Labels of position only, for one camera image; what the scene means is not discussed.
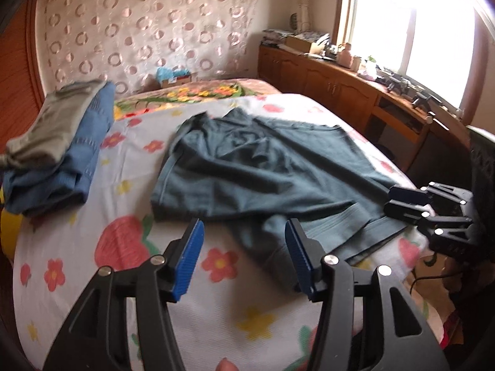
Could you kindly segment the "teal grey shorts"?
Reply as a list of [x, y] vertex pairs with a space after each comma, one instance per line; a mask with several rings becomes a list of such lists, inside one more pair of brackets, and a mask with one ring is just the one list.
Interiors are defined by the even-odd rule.
[[151, 194], [159, 221], [226, 225], [286, 291], [297, 283], [284, 238], [297, 219], [325, 252], [357, 263], [401, 233], [385, 215], [391, 178], [339, 126], [254, 117], [240, 108], [201, 113], [172, 140]]

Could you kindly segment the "wooden sideboard cabinet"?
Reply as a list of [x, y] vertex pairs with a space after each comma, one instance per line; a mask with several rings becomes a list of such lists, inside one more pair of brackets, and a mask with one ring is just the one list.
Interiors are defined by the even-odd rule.
[[416, 183], [464, 185], [471, 175], [467, 129], [431, 104], [415, 108], [341, 67], [262, 45], [258, 75], [284, 93], [310, 97], [378, 147]]

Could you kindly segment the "folded blue jeans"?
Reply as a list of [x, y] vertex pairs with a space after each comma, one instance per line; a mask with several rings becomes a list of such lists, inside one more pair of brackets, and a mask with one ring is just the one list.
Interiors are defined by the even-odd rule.
[[100, 148], [112, 126], [115, 85], [107, 82], [93, 97], [60, 162], [42, 169], [5, 172], [5, 207], [14, 215], [47, 215], [86, 203]]

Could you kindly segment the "pink floral bedspread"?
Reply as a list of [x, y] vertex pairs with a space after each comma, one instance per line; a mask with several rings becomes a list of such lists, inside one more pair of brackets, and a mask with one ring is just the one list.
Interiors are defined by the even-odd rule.
[[244, 96], [279, 94], [270, 83], [260, 79], [215, 79], [187, 82], [156, 91], [128, 96], [114, 102], [114, 120], [120, 121], [153, 111], [180, 105]]

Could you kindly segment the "pink bottle on sideboard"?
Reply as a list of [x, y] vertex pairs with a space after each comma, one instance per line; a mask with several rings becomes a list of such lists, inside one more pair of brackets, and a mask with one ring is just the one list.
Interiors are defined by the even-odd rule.
[[353, 62], [353, 55], [351, 53], [351, 44], [344, 43], [340, 45], [336, 55], [336, 63], [341, 67], [350, 69]]

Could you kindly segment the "blue item on box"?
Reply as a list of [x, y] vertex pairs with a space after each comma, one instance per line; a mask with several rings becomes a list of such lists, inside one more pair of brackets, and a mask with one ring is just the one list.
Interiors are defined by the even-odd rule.
[[192, 74], [187, 69], [171, 69], [162, 66], [157, 68], [155, 78], [162, 88], [166, 88], [191, 82]]

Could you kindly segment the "folded grey-green garment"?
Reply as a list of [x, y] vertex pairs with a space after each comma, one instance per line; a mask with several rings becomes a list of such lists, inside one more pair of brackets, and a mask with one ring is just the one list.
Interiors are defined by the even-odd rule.
[[101, 79], [92, 79], [48, 94], [30, 129], [7, 141], [1, 169], [37, 169], [59, 163], [93, 99], [107, 85]]

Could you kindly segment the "cardboard box on sideboard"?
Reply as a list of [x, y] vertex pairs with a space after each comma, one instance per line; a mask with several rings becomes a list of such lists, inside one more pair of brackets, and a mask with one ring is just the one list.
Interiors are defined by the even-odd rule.
[[285, 38], [284, 45], [303, 54], [322, 54], [328, 40], [328, 34], [324, 34], [316, 42], [288, 36]]

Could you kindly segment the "pink circle pattern curtain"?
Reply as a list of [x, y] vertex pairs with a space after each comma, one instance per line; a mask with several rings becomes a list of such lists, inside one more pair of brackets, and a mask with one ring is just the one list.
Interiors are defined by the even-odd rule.
[[248, 70], [258, 0], [39, 0], [39, 71], [46, 91], [110, 80], [119, 96], [161, 69], [199, 79]]

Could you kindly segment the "window with wooden frame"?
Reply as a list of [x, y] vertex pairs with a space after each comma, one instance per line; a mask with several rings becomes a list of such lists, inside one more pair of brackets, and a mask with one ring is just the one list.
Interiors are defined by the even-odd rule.
[[337, 0], [336, 41], [475, 120], [494, 41], [488, 0]]

